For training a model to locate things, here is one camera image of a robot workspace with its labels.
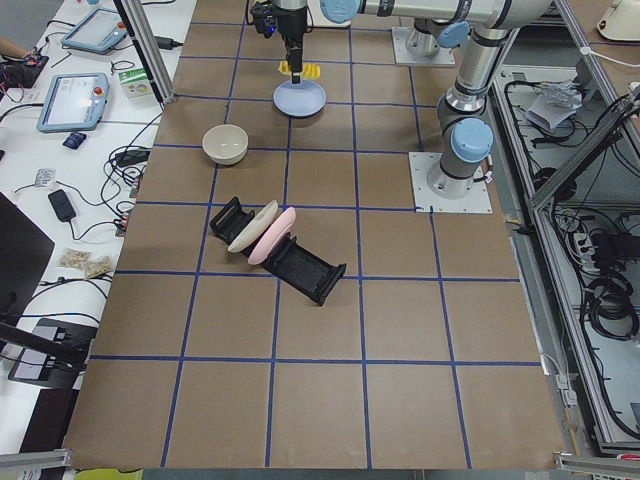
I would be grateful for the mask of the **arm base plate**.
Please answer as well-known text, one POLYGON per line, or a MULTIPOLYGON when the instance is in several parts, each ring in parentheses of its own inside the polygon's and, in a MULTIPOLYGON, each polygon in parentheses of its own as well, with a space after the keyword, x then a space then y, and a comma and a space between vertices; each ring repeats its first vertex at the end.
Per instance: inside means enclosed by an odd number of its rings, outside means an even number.
POLYGON ((414 210, 423 213, 491 214, 485 172, 478 165, 467 179, 453 179, 441 168, 439 152, 410 152, 414 210))
POLYGON ((440 47, 432 35, 413 27, 391 29, 395 63, 403 66, 453 68, 455 58, 451 49, 440 47))

